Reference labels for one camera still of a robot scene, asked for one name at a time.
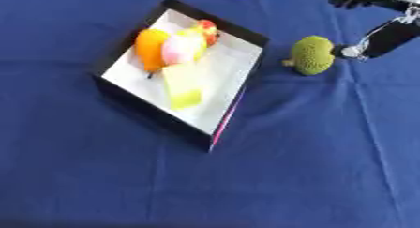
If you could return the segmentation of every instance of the yellow sponge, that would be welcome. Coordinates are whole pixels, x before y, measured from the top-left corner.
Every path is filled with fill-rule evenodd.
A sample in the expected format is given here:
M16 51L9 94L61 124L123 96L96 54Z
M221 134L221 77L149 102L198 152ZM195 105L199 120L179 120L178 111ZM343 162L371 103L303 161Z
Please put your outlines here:
M172 65L162 70L171 109L180 110L202 101L197 68L192 63Z

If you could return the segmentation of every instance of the blue fabric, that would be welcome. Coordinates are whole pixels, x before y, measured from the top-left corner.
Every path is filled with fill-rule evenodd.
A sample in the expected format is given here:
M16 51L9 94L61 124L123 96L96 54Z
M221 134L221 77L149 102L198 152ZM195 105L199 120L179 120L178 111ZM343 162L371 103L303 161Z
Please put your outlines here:
M0 0L0 226L420 226L415 40L303 77L308 35L397 14L326 0L183 0L270 37L211 154L103 98L87 72L161 0Z

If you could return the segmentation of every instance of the table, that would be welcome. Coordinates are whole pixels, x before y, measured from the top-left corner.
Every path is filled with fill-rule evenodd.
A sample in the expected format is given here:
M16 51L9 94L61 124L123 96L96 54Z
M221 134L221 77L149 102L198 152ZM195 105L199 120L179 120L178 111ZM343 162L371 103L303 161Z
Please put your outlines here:
M419 41L312 77L279 64L302 37L355 43L394 11L182 0L271 39L206 154L88 75L160 1L0 0L2 227L420 225Z

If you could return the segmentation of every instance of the orange fruit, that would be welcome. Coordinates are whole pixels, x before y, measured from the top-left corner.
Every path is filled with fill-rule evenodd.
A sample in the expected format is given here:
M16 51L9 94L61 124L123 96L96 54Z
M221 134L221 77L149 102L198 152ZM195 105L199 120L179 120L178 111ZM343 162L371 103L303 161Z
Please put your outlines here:
M139 33L134 48L145 71L156 72L165 66L162 59L162 45L169 36L168 33L159 29L145 29Z

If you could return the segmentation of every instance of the black box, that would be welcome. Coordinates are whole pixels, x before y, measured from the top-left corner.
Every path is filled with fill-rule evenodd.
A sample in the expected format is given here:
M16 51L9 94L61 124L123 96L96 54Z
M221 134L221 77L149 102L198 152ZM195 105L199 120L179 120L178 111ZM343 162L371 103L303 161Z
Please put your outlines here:
M173 111L162 78L158 74L148 79L132 45L144 28L174 33L190 28L201 19L214 22L220 33L217 43L197 62L206 78L203 80L203 101L195 107ZM244 94L249 75L261 64L267 42L268 38L263 35L217 16L177 0L164 0L112 53L97 63L93 74L106 95L211 150Z

